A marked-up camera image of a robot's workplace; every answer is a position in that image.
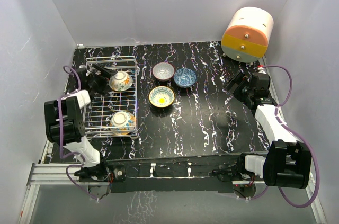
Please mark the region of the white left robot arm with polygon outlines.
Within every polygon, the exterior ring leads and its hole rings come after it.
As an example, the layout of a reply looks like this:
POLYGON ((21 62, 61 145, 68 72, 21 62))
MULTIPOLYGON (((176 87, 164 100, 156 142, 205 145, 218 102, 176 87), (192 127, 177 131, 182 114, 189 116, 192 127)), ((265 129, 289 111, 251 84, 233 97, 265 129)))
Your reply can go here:
POLYGON ((59 157, 64 160, 75 157, 80 170, 75 176, 98 182, 114 181, 114 173, 103 160, 85 135, 82 109, 91 103, 86 68, 63 67, 64 72, 73 76, 77 86, 54 101, 44 103, 44 122, 49 142, 59 146, 59 157))

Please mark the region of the orange flower leaf bowl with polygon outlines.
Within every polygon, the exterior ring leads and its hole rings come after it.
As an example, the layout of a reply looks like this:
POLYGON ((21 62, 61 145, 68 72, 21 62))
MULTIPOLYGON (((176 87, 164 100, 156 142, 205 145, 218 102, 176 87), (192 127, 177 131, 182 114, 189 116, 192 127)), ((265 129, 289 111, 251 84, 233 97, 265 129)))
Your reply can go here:
POLYGON ((116 92, 128 90, 133 84, 132 77, 125 71, 118 71, 109 80, 109 86, 116 92))

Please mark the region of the orange blue swirl bowl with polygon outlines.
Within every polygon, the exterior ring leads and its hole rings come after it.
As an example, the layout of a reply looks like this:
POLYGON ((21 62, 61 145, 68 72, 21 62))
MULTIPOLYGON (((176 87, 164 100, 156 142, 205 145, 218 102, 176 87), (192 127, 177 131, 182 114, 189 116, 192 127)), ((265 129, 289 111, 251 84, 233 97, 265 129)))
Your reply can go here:
POLYGON ((110 120, 110 130, 115 135, 127 135, 135 129, 136 118, 127 111, 116 112, 110 120))

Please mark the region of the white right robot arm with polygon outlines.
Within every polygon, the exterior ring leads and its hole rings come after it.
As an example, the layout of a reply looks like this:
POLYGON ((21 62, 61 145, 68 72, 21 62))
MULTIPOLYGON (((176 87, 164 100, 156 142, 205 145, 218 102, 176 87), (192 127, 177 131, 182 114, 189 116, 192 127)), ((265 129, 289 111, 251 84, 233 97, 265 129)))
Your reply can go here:
POLYGON ((241 154, 236 174, 243 180, 258 176, 268 186, 304 189, 309 180, 311 151, 287 130, 275 99, 269 96, 270 84, 266 73, 246 76, 241 71, 227 83, 226 91, 251 110, 270 143, 266 156, 241 154))

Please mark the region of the yellow sun pattern bowl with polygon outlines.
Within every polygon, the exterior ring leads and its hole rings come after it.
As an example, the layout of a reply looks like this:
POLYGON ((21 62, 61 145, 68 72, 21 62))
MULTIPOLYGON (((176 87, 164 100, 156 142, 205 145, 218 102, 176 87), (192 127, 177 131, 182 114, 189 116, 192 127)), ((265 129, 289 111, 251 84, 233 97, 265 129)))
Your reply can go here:
POLYGON ((167 86, 157 86, 150 91, 148 98, 153 106, 165 108, 173 104, 175 94, 167 86))

